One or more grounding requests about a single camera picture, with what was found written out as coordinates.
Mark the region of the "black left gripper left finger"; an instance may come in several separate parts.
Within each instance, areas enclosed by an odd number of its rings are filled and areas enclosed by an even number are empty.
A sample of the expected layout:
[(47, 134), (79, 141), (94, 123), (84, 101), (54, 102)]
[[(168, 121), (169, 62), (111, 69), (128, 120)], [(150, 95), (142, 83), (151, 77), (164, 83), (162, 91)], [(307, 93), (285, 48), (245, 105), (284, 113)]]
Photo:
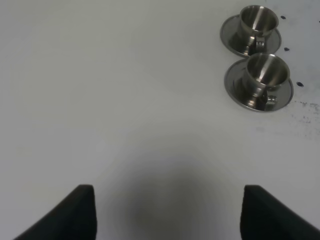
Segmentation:
[(95, 240), (97, 212), (94, 187), (78, 185), (17, 240)]

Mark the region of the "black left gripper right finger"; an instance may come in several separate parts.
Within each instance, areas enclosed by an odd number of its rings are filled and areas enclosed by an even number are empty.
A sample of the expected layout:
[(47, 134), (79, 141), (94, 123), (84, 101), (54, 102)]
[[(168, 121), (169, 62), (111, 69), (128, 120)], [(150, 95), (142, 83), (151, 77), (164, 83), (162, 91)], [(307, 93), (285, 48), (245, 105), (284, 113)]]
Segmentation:
[(246, 185), (240, 215), (243, 240), (318, 240), (320, 230), (259, 185)]

